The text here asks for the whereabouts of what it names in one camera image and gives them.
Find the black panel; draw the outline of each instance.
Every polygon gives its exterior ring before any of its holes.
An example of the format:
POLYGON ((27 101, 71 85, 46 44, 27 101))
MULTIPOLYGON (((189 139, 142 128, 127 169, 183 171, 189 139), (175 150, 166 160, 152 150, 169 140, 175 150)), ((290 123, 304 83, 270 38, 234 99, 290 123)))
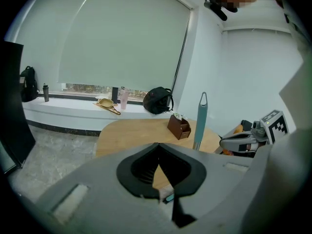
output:
POLYGON ((194 194, 207 175, 202 163, 162 143, 159 165, 175 190, 175 198, 194 194))
POLYGON ((182 228, 192 222, 194 222, 196 219, 189 215, 184 214, 184 211, 180 205, 179 199, 174 198, 174 207, 172 212, 172 221, 179 227, 182 228))
POLYGON ((239 145, 239 147, 238 147, 238 151, 239 152, 244 152, 244 151, 246 151, 247 150, 247 144, 241 144, 241 145, 239 145))
POLYGON ((238 138, 249 138, 250 134, 241 133, 232 137, 227 137, 226 139, 238 139, 238 138))
POLYGON ((252 129, 252 123, 247 120, 242 120, 243 131, 250 131, 252 129))
POLYGON ((158 190, 152 187, 158 166, 158 143, 125 158, 117 167, 117 178, 132 195, 159 199, 158 190))
POLYGON ((118 88, 116 87, 113 87, 113 90, 112 90, 112 101, 117 104, 118 102, 118 88))
POLYGON ((78 100, 89 100, 89 101, 98 101, 95 97, 90 96, 77 96, 77 95, 61 95, 61 94, 51 94, 49 93, 50 98, 60 98, 60 99, 78 99, 78 100))
POLYGON ((23 45, 3 41, 2 50, 0 137, 8 154, 23 163, 35 145, 20 97, 20 59, 23 45))

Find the wooden table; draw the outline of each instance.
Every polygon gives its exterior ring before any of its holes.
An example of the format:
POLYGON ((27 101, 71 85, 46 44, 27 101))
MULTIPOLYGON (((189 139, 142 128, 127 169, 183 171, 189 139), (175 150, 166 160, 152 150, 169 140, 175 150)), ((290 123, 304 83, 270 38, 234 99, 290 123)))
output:
MULTIPOLYGON (((107 125, 99 135, 96 156, 113 154, 136 146, 159 142, 171 143, 187 148, 193 147, 196 121, 189 120, 191 134, 178 140, 167 128, 169 119, 122 119, 107 125)), ((200 151, 213 153, 219 147, 220 137, 206 128, 200 151)), ((153 187, 161 189, 169 181, 160 166, 156 169, 153 187)))

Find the ceiling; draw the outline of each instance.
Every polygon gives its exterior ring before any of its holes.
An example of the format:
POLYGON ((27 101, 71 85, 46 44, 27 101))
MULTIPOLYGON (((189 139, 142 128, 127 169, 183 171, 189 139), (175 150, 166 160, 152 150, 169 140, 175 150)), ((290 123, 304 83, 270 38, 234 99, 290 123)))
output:
POLYGON ((283 10, 275 0, 257 0, 239 8, 237 13, 231 13, 226 9, 222 11, 228 17, 227 21, 222 22, 223 30, 260 28, 289 33, 283 10))

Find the window sill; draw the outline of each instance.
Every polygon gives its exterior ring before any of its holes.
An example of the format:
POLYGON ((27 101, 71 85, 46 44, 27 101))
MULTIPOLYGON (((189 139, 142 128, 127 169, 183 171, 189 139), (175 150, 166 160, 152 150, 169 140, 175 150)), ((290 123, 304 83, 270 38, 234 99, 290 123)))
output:
POLYGON ((172 112, 153 115, 142 105, 127 104, 125 110, 120 104, 115 107, 121 112, 118 116, 112 112, 94 105, 94 101, 50 98, 44 102, 43 97, 30 102, 23 102, 26 119, 42 124, 101 131, 109 123, 119 119, 157 119, 170 118, 172 112))

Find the black bag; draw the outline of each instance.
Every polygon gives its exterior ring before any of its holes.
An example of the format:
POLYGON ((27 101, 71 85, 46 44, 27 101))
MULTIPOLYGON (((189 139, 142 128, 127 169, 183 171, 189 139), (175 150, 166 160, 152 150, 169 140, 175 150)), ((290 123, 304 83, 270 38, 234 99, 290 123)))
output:
POLYGON ((163 112, 172 111, 174 107, 174 100, 170 94, 169 88, 158 87, 148 92, 143 99, 143 107, 154 115, 161 114, 163 112), (168 107, 168 98, 171 99, 172 108, 168 107))
POLYGON ((33 67, 27 66, 26 69, 20 74, 20 84, 22 102, 28 102, 38 97, 38 87, 33 67))

